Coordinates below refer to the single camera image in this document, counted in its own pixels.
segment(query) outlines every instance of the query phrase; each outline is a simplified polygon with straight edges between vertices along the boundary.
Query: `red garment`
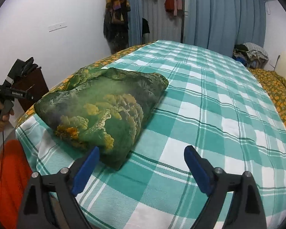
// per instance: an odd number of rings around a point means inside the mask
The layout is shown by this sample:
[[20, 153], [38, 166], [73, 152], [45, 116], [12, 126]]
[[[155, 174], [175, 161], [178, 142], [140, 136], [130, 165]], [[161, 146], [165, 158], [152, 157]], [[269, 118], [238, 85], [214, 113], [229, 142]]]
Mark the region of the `red garment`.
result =
[[32, 170], [19, 141], [5, 144], [0, 181], [0, 222], [6, 229], [16, 229], [18, 209]]
[[173, 12], [175, 9], [174, 0], [166, 0], [164, 5], [165, 5], [166, 12]]

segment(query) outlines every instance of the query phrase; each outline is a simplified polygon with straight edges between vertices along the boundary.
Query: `wall outlet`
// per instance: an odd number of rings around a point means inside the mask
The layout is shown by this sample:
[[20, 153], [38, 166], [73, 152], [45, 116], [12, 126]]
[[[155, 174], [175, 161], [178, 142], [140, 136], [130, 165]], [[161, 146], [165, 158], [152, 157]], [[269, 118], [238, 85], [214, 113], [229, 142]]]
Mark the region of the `wall outlet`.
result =
[[61, 29], [61, 28], [64, 28], [64, 27], [67, 27], [66, 22], [61, 22], [61, 23], [57, 23], [57, 24], [51, 25], [51, 26], [48, 27], [48, 29], [49, 29], [49, 32], [52, 32], [54, 30]]

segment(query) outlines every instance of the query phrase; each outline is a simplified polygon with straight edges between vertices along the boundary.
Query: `checkered bedsheet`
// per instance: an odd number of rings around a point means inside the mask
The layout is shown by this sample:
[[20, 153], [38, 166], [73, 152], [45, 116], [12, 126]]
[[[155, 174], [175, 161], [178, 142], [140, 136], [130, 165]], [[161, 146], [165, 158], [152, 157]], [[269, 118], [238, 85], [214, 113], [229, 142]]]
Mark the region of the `checkered bedsheet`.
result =
[[[239, 62], [215, 52], [157, 41], [104, 67], [158, 72], [169, 80], [126, 164], [99, 163], [76, 199], [103, 228], [190, 228], [207, 197], [183, 158], [187, 145], [227, 173], [253, 173], [269, 228], [286, 216], [286, 129], [261, 85]], [[29, 164], [42, 175], [80, 153], [34, 115], [17, 130]], [[216, 224], [221, 228], [232, 193]]]

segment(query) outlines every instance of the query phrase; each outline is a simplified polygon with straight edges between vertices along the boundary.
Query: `blue cloth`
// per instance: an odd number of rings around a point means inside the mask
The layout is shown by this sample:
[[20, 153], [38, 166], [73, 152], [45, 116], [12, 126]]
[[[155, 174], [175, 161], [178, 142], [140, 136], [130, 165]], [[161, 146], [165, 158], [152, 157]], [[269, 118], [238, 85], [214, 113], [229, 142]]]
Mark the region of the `blue cloth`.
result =
[[231, 57], [235, 44], [264, 45], [265, 0], [190, 0], [186, 44]]
[[130, 12], [128, 12], [129, 47], [142, 44], [142, 0], [128, 0]]
[[235, 60], [238, 61], [238, 62], [241, 62], [244, 66], [247, 65], [247, 61], [245, 59], [241, 58], [241, 57], [237, 57]]

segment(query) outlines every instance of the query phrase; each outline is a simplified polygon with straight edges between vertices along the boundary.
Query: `metal screw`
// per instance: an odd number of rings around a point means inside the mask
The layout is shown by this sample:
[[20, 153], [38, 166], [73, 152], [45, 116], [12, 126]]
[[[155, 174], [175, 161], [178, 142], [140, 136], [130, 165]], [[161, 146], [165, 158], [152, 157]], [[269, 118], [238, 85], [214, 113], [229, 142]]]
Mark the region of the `metal screw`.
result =
[[60, 170], [60, 173], [66, 174], [66, 173], [68, 173], [68, 171], [69, 171], [69, 169], [65, 167], [65, 168], [62, 168], [62, 169]]
[[33, 178], [36, 178], [36, 177], [38, 177], [38, 176], [39, 176], [39, 173], [38, 173], [38, 172], [33, 172], [33, 173], [32, 173], [32, 177], [33, 177]]
[[216, 168], [214, 169], [214, 171], [215, 171], [215, 173], [217, 173], [217, 174], [221, 174], [221, 173], [223, 172], [223, 169], [220, 168], [220, 167], [216, 167]]
[[252, 173], [250, 171], [245, 171], [244, 173], [246, 177], [252, 177]]

